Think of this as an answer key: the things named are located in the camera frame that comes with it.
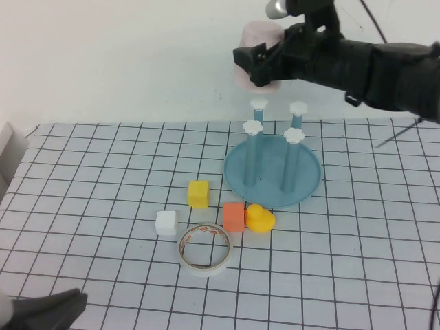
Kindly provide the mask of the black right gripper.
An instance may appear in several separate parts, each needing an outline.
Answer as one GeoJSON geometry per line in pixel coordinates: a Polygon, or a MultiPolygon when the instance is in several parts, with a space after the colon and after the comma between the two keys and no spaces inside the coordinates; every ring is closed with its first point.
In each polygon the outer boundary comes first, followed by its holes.
{"type": "Polygon", "coordinates": [[[233,49],[234,63],[257,87],[272,81],[303,80],[364,97],[371,87],[373,44],[318,32],[310,41],[302,24],[284,30],[284,39],[233,49]]]}

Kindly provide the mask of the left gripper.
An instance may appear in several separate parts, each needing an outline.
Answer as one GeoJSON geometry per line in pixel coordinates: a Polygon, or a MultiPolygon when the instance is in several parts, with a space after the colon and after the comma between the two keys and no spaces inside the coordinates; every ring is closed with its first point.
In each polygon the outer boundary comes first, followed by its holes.
{"type": "Polygon", "coordinates": [[[13,317],[13,329],[69,329],[86,305],[87,295],[79,289],[16,300],[1,291],[0,328],[13,317]]]}

